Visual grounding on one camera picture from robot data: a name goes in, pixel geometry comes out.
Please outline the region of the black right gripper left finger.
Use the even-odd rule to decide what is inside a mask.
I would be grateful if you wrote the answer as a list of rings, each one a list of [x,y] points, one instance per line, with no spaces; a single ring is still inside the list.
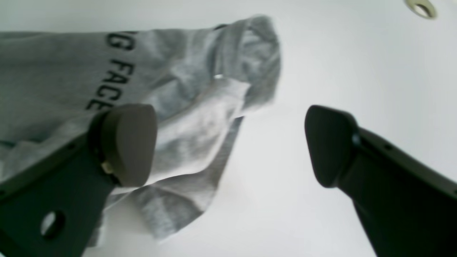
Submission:
[[[152,105],[100,112],[88,132],[1,183],[1,254],[80,257],[116,187],[142,187],[158,125]]]

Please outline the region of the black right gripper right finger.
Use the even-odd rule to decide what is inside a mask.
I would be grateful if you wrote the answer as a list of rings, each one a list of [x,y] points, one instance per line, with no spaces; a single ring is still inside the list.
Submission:
[[[456,183],[345,111],[313,105],[304,132],[315,177],[353,203],[378,257],[455,257]]]

